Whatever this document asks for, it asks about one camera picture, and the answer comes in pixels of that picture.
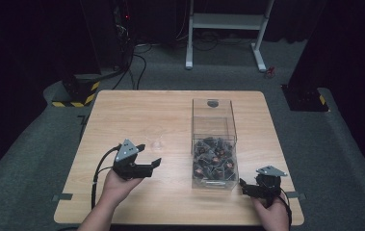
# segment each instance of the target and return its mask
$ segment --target white metal stand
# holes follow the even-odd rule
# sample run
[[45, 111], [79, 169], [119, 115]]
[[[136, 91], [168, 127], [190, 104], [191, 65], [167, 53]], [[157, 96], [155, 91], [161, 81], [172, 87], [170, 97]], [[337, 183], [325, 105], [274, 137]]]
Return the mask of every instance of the white metal stand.
[[221, 13], [194, 13], [194, 0], [191, 0], [189, 17], [188, 47], [186, 51], [186, 68], [192, 69], [193, 62], [193, 32], [194, 28], [213, 28], [213, 29], [235, 29], [235, 30], [255, 30], [259, 31], [257, 41], [251, 44], [251, 50], [257, 61], [258, 69], [266, 71], [263, 58], [260, 53], [260, 44], [269, 22], [270, 12], [272, 11], [274, 0], [268, 0], [268, 6], [264, 15], [248, 14], [221, 14]]

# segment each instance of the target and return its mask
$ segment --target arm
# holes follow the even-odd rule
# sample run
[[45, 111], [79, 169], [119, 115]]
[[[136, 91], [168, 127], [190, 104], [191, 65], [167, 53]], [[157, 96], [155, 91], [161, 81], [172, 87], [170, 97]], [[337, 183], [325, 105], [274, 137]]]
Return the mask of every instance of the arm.
[[124, 180], [110, 169], [105, 179], [100, 199], [84, 219], [78, 230], [110, 230], [114, 210], [142, 181], [142, 178], [128, 181]]
[[288, 231], [289, 230], [289, 220], [286, 208], [283, 202], [275, 198], [272, 206], [265, 208], [261, 201], [257, 198], [252, 197], [254, 209], [256, 210], [258, 216], [260, 217], [263, 227], [267, 231]]

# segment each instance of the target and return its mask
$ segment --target bin of small parts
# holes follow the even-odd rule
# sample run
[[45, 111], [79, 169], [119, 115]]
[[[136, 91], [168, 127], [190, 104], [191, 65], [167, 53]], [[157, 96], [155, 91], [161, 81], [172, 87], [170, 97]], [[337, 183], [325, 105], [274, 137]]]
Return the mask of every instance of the bin of small parts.
[[236, 140], [230, 99], [193, 99], [192, 188], [232, 190], [237, 185]]

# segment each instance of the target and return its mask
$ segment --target wooden table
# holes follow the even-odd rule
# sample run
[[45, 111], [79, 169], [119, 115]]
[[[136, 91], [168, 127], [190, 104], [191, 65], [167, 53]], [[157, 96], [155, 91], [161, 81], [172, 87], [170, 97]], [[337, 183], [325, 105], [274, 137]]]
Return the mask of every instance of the wooden table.
[[[191, 121], [194, 98], [232, 100], [237, 132], [237, 160], [240, 177], [255, 184], [260, 167], [272, 165], [289, 173], [281, 187], [294, 191], [263, 93], [259, 91], [207, 90], [103, 90], [93, 106], [63, 193], [55, 213], [58, 223], [81, 223], [91, 209], [91, 182], [101, 157], [112, 147], [129, 139], [146, 143], [143, 133], [150, 125], [165, 130], [161, 150], [148, 146], [138, 155], [137, 164], [162, 163], [117, 207], [112, 223], [259, 225], [249, 196], [241, 187], [232, 192], [192, 189]], [[116, 153], [103, 167], [113, 164]], [[100, 173], [97, 199], [106, 172]], [[299, 201], [290, 199], [293, 225], [304, 218]]]

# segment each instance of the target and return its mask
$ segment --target person's right hand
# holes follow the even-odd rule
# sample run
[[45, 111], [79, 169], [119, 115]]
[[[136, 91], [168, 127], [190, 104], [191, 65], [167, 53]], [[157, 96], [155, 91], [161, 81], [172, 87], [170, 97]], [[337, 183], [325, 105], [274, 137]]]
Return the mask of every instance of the person's right hand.
[[267, 231], [288, 231], [289, 219], [286, 211], [286, 207], [283, 202], [275, 198], [272, 206], [265, 208], [263, 203], [258, 198], [251, 198], [254, 209], [260, 217], [263, 227]]

